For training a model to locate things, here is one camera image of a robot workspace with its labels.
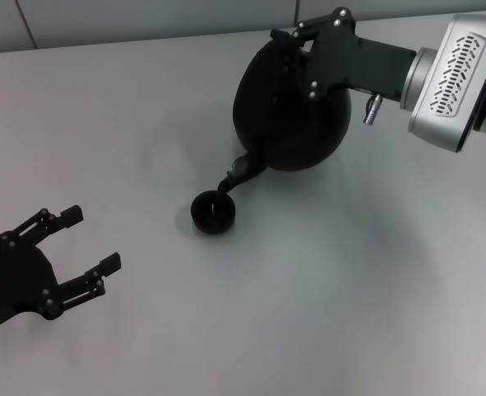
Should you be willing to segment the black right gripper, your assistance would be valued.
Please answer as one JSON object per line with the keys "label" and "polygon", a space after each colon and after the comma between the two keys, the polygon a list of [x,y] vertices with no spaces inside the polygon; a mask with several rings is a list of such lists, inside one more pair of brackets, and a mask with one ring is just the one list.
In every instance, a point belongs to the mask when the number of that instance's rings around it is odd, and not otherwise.
{"label": "black right gripper", "polygon": [[356,21],[347,7],[300,21],[291,32],[272,29],[270,37],[303,46],[281,51],[281,100],[310,100],[310,93],[356,89],[399,101],[417,52],[356,35]]}

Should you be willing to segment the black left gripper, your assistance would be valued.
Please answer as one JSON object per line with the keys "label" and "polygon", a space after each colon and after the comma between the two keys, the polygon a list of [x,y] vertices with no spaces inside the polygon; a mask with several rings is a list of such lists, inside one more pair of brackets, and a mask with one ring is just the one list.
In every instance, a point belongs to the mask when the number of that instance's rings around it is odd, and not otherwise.
{"label": "black left gripper", "polygon": [[42,209],[0,236],[0,325],[18,314],[55,320],[64,311],[106,293],[104,277],[121,269],[118,252],[83,275],[59,285],[53,267],[38,244],[50,235],[83,221],[78,205],[59,215]]}

